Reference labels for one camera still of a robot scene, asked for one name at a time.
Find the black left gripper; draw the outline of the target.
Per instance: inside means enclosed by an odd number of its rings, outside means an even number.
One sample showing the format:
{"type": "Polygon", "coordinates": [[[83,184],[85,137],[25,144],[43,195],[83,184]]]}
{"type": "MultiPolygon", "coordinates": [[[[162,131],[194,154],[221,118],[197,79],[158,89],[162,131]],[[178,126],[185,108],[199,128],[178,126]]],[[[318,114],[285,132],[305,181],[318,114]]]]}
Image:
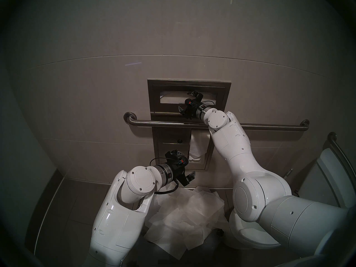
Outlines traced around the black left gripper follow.
{"type": "Polygon", "coordinates": [[[166,164],[169,166],[172,173],[172,180],[179,182],[182,186],[187,186],[195,179],[196,172],[185,175],[185,166],[188,164],[188,159],[178,150],[168,151],[166,153],[166,164]]]}

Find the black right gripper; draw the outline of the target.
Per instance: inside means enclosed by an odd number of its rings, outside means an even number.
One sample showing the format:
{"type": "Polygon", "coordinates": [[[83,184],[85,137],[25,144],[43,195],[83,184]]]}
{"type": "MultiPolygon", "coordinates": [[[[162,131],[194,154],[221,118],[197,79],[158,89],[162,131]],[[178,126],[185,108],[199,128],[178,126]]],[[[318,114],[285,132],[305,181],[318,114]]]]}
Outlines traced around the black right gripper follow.
{"type": "Polygon", "coordinates": [[[185,105],[179,105],[178,110],[181,115],[185,115],[186,119],[202,119],[202,99],[203,94],[197,91],[190,92],[190,95],[195,97],[195,99],[187,98],[185,100],[185,105]]]}

